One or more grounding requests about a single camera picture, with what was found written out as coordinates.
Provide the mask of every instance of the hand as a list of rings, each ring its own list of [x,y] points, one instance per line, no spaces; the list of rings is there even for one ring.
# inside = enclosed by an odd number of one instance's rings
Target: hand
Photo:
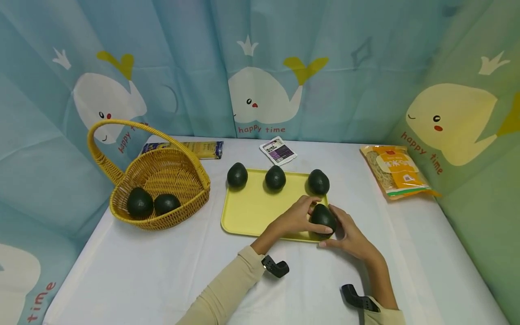
[[[348,213],[332,204],[329,204],[329,209],[340,221],[345,237],[341,240],[324,240],[320,242],[320,247],[339,248],[363,261],[382,256],[378,249],[359,230]]]
[[[324,225],[315,225],[309,222],[307,214],[312,214],[311,207],[321,199],[304,195],[298,199],[287,211],[281,214],[272,225],[279,231],[295,233],[300,231],[313,231],[318,233],[332,233],[332,229]]]

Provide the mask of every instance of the left hand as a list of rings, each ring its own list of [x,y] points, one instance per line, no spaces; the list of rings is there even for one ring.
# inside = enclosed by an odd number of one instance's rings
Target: left hand
[[[331,228],[313,224],[307,219],[307,214],[312,214],[313,212],[311,206],[320,201],[320,198],[303,195],[287,211],[276,218],[271,225],[283,234],[300,231],[332,233]]]

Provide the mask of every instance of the cartoon whale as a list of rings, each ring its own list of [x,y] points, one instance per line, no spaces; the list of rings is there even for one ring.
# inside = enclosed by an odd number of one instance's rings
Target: cartoon whale
[[[87,128],[103,119],[131,120],[147,112],[145,101],[132,82],[134,57],[125,54],[119,63],[110,53],[101,51],[98,59],[113,64],[127,79],[130,92],[119,82],[97,73],[85,73],[73,90],[74,103]],[[117,141],[123,130],[121,124],[108,124],[98,128],[94,137],[104,144]]]
[[[499,130],[478,140],[497,98],[483,89],[437,84],[421,92],[407,111],[406,122],[430,147],[440,150],[454,166],[462,166],[482,153],[497,137],[520,131],[520,94]]]
[[[300,108],[303,85],[328,61],[328,58],[319,58],[306,67],[296,57],[285,59],[283,64],[294,72],[298,80],[298,88],[291,100],[270,73],[254,67],[240,70],[228,80],[235,122],[272,124],[292,119]]]
[[[16,325],[25,296],[40,278],[40,262],[31,253],[0,244],[0,265],[0,324]]]

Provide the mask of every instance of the crown drawing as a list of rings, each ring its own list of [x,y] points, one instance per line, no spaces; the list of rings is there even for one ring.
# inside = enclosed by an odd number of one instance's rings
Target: crown drawing
[[[67,54],[65,53],[65,50],[64,49],[61,50],[61,53],[60,53],[55,48],[53,48],[53,49],[57,56],[57,58],[53,59],[53,62],[61,65],[62,67],[64,67],[67,70],[70,69],[71,64],[70,64],[69,60],[67,59]]]
[[[478,74],[490,75],[499,67],[511,62],[510,60],[500,61],[500,58],[502,58],[502,54],[504,54],[504,51],[502,51],[500,54],[498,54],[491,60],[489,60],[488,57],[481,57],[480,59],[482,60],[482,66]]]
[[[253,45],[251,45],[251,40],[249,39],[249,35],[246,37],[245,42],[237,41],[237,43],[244,50],[244,54],[245,55],[249,55],[249,56],[253,56],[253,52],[255,51],[255,47],[258,45],[258,43],[253,43]]]

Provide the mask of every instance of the yellow wicker basket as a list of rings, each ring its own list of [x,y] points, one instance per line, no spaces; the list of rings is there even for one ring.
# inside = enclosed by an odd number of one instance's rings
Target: yellow wicker basket
[[[105,124],[123,124],[143,129],[173,144],[172,147],[151,150],[134,160],[123,173],[94,141],[94,132]],[[94,124],[87,136],[88,149],[96,163],[115,184],[110,196],[110,211],[119,220],[146,230],[161,230],[180,224],[210,197],[210,178],[199,159],[172,137],[141,123],[125,120],[101,120]],[[133,220],[126,209],[130,191],[144,188],[155,199],[158,195],[174,194],[181,206],[157,216],[155,211],[145,220]]]

